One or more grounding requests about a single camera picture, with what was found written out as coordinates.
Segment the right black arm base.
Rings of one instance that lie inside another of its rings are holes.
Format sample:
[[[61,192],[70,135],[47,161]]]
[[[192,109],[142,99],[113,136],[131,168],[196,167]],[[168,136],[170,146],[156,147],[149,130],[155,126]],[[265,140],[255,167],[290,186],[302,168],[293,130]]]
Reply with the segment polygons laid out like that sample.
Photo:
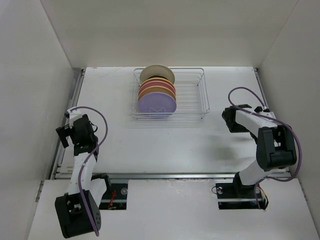
[[[244,192],[236,191],[232,182],[217,182],[211,189],[217,196],[219,210],[266,210],[269,199],[259,186],[246,186]]]

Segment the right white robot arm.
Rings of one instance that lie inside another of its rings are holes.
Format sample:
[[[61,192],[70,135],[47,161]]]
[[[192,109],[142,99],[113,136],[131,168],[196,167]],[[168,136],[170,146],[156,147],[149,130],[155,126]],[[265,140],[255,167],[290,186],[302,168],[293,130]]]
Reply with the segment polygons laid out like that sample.
[[[255,160],[233,178],[231,190],[237,198],[254,194],[257,182],[296,164],[294,135],[283,123],[273,120],[268,108],[252,109],[248,104],[230,106],[221,116],[230,133],[250,133],[256,144]]]

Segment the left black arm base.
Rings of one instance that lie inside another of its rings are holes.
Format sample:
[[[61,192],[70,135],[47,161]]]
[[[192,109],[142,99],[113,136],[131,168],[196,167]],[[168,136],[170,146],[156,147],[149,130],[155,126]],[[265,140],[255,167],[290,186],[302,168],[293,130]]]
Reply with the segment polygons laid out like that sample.
[[[110,211],[126,210],[128,190],[127,182],[112,183],[111,190],[107,190],[102,196],[99,209]]]

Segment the purple plastic plate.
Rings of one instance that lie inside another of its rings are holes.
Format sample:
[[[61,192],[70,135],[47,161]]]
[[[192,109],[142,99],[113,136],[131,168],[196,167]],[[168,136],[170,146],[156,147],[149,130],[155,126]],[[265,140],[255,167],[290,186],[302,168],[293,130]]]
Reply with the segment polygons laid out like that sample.
[[[155,91],[147,93],[138,101],[138,110],[143,117],[166,118],[177,109],[176,100],[167,93]]]

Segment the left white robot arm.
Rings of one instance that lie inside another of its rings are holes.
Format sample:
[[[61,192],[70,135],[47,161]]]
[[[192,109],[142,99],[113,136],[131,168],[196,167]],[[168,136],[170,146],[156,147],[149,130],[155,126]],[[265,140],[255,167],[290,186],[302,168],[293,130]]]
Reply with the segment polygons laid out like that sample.
[[[89,117],[79,110],[68,113],[69,123],[56,132],[64,148],[73,144],[74,165],[66,192],[55,199],[54,207],[65,239],[99,234],[102,220],[99,206],[111,195],[112,186],[106,173],[94,174],[98,161],[98,137]]]

